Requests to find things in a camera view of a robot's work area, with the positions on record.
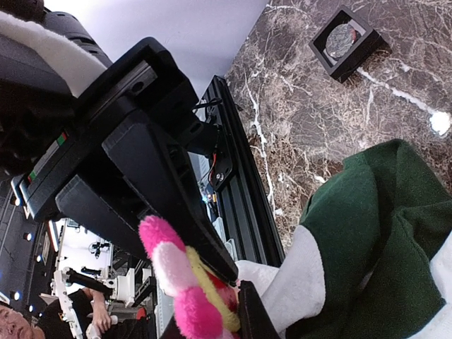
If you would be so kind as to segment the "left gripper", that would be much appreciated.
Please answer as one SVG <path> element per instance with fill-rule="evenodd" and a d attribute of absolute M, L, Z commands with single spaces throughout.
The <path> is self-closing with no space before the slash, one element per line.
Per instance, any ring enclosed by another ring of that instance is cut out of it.
<path fill-rule="evenodd" d="M 170 52 L 143 38 L 75 99 L 75 117 L 19 178 L 22 204 L 36 222 L 62 212 L 146 261 L 132 212 L 81 175 L 63 187 L 105 140 L 107 156 L 152 214 L 168 221 L 219 279 L 233 283 L 238 268 L 207 216 L 185 151 L 209 156 L 218 143 L 218 127 L 196 116 L 198 105 Z"/>

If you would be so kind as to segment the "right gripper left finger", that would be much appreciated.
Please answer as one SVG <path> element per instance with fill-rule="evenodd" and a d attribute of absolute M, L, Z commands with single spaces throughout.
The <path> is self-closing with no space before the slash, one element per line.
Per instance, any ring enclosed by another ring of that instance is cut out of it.
<path fill-rule="evenodd" d="M 180 333 L 174 316 L 169 320 L 165 330 L 163 331 L 160 339 L 184 339 L 184 336 Z"/>

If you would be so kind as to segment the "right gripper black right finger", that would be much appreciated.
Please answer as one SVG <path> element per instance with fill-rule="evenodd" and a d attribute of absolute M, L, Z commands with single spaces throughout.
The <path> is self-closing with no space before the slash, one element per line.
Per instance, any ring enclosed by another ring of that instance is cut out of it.
<path fill-rule="evenodd" d="M 278 339 L 269 315 L 252 282 L 242 280 L 239 287 L 238 314 L 243 339 Z"/>

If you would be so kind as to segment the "white and green garment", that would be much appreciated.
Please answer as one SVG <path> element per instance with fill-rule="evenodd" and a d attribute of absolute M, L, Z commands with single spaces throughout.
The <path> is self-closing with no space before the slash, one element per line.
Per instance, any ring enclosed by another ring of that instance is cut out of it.
<path fill-rule="evenodd" d="M 451 337 L 451 195 L 405 141 L 345 160 L 280 267 L 238 266 L 279 338 Z"/>

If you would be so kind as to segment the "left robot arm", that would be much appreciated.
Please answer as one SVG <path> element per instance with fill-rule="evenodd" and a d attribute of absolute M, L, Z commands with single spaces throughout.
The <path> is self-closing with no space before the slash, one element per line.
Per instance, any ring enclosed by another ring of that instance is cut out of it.
<path fill-rule="evenodd" d="M 38 222 L 71 218 L 137 258 L 140 220 L 159 216 L 233 283 L 189 158 L 220 142 L 197 102 L 156 39 L 110 61 L 71 14 L 1 2 L 1 178 L 19 203 Z"/>

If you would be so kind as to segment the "pink flower brooch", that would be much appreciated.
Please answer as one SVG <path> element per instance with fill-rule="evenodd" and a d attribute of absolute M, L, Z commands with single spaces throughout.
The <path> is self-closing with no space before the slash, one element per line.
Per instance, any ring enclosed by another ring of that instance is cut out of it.
<path fill-rule="evenodd" d="M 238 338 L 238 288 L 221 281 L 166 220 L 146 217 L 139 235 L 160 288 L 174 300 L 179 332 L 185 338 Z"/>

